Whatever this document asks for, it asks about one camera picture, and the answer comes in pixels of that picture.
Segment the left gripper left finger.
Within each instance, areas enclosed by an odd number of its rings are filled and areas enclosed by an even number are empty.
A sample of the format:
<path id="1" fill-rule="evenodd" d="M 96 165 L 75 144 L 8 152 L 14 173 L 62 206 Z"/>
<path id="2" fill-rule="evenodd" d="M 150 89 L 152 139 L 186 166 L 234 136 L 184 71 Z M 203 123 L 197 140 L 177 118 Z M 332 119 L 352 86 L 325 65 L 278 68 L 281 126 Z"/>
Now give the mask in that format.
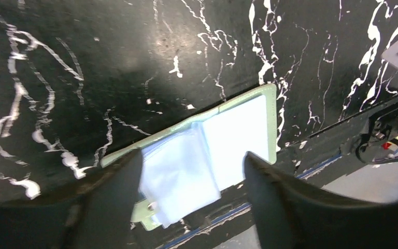
<path id="1" fill-rule="evenodd" d="M 134 149 L 44 197 L 0 203 L 0 248 L 126 248 L 142 168 Z"/>

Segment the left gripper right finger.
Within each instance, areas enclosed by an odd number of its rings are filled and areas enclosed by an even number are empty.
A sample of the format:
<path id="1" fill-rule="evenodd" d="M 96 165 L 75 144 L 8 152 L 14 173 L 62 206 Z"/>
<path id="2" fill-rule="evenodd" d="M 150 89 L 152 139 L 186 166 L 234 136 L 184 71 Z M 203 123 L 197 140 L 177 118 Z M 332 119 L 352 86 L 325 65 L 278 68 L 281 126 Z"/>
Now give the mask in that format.
<path id="1" fill-rule="evenodd" d="M 398 202 L 337 195 L 252 152 L 244 174 L 261 248 L 398 248 Z"/>

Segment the green card holder wallet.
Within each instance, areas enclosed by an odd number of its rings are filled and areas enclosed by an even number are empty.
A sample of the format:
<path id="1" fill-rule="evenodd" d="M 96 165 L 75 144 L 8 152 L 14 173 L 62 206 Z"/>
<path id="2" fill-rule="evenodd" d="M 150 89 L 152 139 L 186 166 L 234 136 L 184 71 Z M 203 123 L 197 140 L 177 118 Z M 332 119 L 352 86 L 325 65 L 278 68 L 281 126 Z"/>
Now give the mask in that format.
<path id="1" fill-rule="evenodd" d="M 244 156 L 277 159 L 277 88 L 261 85 L 102 159 L 106 167 L 139 148 L 143 172 L 131 221 L 167 228 L 245 178 Z"/>

